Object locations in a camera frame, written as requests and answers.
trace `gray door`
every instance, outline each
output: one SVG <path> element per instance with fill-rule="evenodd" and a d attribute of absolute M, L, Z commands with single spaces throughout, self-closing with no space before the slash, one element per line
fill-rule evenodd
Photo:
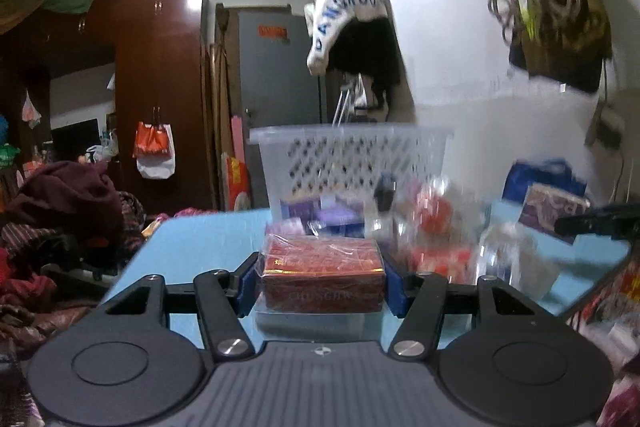
<path fill-rule="evenodd" d="M 306 68 L 311 38 L 302 16 L 240 12 L 240 89 L 249 129 L 321 123 L 320 84 Z M 258 146 L 244 147 L 255 208 L 269 206 Z"/>

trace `red packaging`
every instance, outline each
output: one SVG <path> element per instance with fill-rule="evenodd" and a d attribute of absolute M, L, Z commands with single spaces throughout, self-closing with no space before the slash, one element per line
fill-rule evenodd
<path fill-rule="evenodd" d="M 418 193 L 415 218 L 426 233 L 447 233 L 453 216 L 453 207 L 443 196 L 439 196 L 432 187 Z"/>
<path fill-rule="evenodd" d="M 222 153 L 222 179 L 225 198 L 225 210 L 238 212 L 251 208 L 249 197 L 249 174 L 244 162 Z"/>
<path fill-rule="evenodd" d="M 449 282 L 467 284 L 471 249 L 467 247 L 414 248 L 409 256 L 409 270 L 416 273 L 438 273 Z"/>
<path fill-rule="evenodd" d="M 375 241 L 268 235 L 262 251 L 267 308 L 297 313 L 382 309 L 385 271 Z"/>

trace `white plastic basket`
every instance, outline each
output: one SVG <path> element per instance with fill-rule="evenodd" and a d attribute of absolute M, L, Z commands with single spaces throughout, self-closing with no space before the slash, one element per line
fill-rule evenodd
<path fill-rule="evenodd" d="M 398 181 L 442 172 L 450 129 L 406 124 L 283 126 L 252 129 L 274 219 L 280 200 L 350 192 L 372 195 L 382 172 Z"/>

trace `blue bag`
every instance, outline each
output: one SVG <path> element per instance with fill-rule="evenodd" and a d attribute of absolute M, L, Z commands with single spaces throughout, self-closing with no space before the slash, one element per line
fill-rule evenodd
<path fill-rule="evenodd" d="M 513 164 L 504 182 L 503 200 L 524 203 L 527 190 L 534 183 L 551 185 L 581 198 L 587 190 L 587 183 L 574 176 L 571 166 L 562 158 L 532 164 L 518 160 Z"/>
<path fill-rule="evenodd" d="M 0 114 L 0 145 L 6 143 L 6 136 L 9 133 L 9 122 Z"/>

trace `wooden wardrobe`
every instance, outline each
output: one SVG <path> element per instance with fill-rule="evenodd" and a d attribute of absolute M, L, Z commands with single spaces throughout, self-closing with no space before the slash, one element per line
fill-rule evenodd
<path fill-rule="evenodd" d="M 95 0 L 83 15 L 38 10 L 0 42 L 3 59 L 11 63 L 5 70 L 18 83 L 34 69 L 44 67 L 51 78 L 115 61 L 122 189 L 150 214 L 216 207 L 206 3 Z M 131 155 L 136 126 L 152 122 L 154 107 L 174 136 L 175 174 L 167 180 L 142 178 Z M 49 122 L 43 124 L 48 130 Z"/>

